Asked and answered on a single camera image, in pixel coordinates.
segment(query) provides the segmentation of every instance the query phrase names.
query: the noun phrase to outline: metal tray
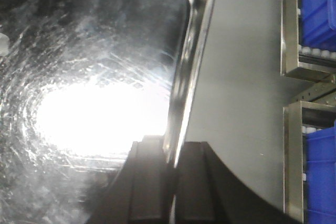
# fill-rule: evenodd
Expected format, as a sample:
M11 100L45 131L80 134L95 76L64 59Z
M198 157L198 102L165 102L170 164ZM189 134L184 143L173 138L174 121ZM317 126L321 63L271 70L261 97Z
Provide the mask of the metal tray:
M145 135L176 160L212 5L0 0L0 223L85 223Z

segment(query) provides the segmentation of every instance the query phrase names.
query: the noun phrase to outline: curved metal edge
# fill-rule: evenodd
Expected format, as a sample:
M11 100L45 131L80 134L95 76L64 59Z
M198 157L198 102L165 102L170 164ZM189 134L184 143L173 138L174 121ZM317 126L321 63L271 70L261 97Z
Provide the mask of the curved metal edge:
M214 0L189 0L191 12L183 51L177 60L163 148L176 167L183 145L200 71Z

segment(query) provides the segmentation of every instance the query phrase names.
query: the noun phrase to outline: white roller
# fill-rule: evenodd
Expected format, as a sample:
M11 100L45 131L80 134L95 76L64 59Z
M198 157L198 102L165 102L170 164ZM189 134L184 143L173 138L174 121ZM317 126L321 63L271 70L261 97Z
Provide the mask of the white roller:
M0 33L0 57L9 53L9 37Z

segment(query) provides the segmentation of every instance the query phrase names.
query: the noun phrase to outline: blue container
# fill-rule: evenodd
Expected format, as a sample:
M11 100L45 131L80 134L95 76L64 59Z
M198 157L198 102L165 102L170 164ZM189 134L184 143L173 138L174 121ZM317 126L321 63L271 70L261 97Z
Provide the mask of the blue container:
M336 126L307 134L307 161L336 161Z
M336 0L302 0L303 45L336 51Z
M307 162L308 210L336 215L335 165L335 161Z
M317 211L308 211L308 220L310 224L335 224L336 216Z

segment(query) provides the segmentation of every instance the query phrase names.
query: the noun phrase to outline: scratched metal surface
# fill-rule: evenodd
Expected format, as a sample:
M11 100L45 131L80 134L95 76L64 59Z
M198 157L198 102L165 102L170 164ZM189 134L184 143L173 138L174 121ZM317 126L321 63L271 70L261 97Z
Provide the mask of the scratched metal surface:
M187 12L0 0L0 223L85 223L131 143L165 131Z

